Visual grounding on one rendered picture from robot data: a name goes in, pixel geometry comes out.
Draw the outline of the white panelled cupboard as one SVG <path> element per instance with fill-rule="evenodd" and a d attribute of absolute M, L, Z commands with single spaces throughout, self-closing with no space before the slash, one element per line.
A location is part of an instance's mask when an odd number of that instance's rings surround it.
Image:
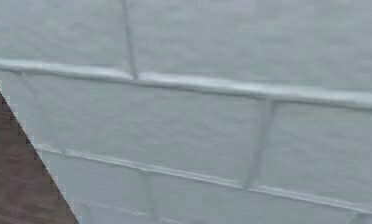
<path fill-rule="evenodd" d="M 372 224 L 372 0 L 0 0 L 0 91 L 80 224 Z"/>

